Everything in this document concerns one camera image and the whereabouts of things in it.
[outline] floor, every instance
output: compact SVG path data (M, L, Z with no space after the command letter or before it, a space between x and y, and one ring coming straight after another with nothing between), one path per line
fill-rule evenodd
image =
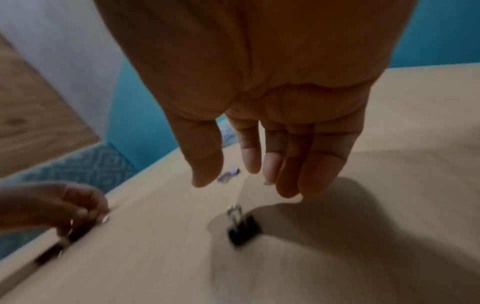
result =
M0 35L0 178L99 138Z

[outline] human hand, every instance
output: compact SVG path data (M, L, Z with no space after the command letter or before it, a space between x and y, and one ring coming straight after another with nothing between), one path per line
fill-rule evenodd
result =
M55 227L60 236L109 212L103 193L84 184L51 182L0 187L0 231Z
M96 0L163 108L193 185L223 166L226 113L250 173L280 195L321 193L361 133L370 88L415 0Z

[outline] white wall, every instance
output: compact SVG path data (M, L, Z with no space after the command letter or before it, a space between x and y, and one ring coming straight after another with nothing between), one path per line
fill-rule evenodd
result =
M101 138L122 52L91 0L1 0L0 32Z

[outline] table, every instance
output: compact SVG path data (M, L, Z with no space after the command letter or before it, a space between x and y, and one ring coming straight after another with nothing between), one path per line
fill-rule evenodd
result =
M190 186L179 151L108 194L115 208L0 303L478 303L480 64L387 70L340 177L283 199L224 150L227 184ZM228 242L238 203L264 235ZM42 235L0 279L47 249Z

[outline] black clip body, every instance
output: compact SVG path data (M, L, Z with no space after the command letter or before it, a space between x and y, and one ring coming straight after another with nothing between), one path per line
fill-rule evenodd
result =
M255 236L259 235L262 230L253 216L244 217L242 208L238 205L230 207L227 216L231 221L231 227L228 229L228 238L236 247L240 247Z

